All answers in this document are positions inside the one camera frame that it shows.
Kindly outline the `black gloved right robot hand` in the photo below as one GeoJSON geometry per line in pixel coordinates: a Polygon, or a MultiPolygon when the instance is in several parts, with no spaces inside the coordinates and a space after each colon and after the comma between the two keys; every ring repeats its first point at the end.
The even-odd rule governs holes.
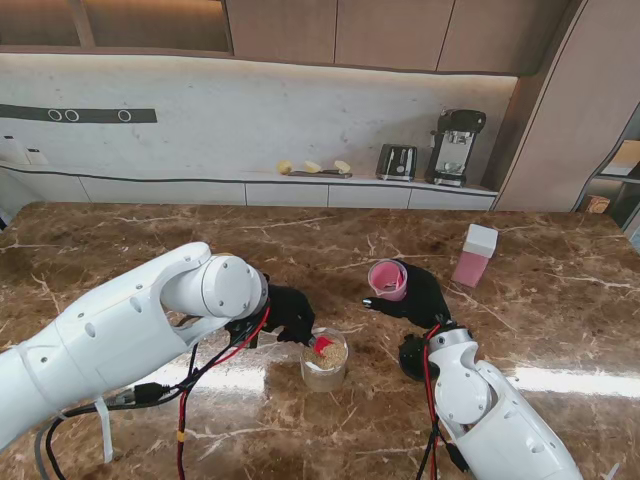
{"type": "Polygon", "coordinates": [[[439,320],[448,321],[451,313],[436,277],[423,268],[400,261],[407,270],[408,283],[402,300],[390,301],[369,297],[362,300],[363,305],[394,318],[406,318],[412,324],[424,328],[433,328],[439,320]]]}

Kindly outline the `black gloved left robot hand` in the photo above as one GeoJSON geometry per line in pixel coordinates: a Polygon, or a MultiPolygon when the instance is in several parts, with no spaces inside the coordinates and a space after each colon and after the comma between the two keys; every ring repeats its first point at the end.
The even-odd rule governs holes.
{"type": "Polygon", "coordinates": [[[308,346],[312,338],[315,313],[307,297],[299,290],[269,286],[270,313],[263,327],[266,332],[281,328],[278,342],[295,342],[308,346]]]}

